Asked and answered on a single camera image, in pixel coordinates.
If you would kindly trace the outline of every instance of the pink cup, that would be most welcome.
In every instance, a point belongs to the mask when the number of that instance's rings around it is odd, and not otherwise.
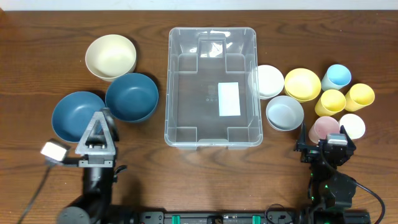
[[[318,144],[319,139],[326,139],[331,133],[340,133],[340,125],[335,118],[322,116],[313,124],[308,136],[312,142]]]

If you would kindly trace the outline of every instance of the white wall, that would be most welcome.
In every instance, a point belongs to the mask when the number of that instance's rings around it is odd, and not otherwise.
[[[15,10],[398,9],[398,0],[0,0]]]

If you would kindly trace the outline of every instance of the plastic container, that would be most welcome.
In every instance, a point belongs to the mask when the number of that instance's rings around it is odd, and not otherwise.
[[[168,145],[245,149],[262,142],[253,29],[174,28],[167,72]]]

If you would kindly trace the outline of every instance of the blue bowl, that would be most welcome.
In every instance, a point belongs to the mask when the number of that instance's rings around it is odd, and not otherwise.
[[[78,142],[94,112],[104,107],[104,101],[94,93],[78,91],[69,94],[52,113],[52,129],[64,141]]]
[[[154,114],[159,92],[156,84],[140,73],[125,74],[109,86],[106,106],[113,116],[121,121],[138,123]]]

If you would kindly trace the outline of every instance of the yellow bowl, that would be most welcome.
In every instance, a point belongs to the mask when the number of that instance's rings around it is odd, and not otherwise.
[[[299,100],[299,99],[297,99],[296,97],[292,96],[292,95],[286,90],[286,88],[285,88],[285,94],[286,94],[287,96],[290,96],[291,98],[297,100],[299,103],[307,102],[306,100]]]
[[[317,74],[306,68],[296,68],[285,77],[285,93],[300,103],[315,99],[321,92]]]

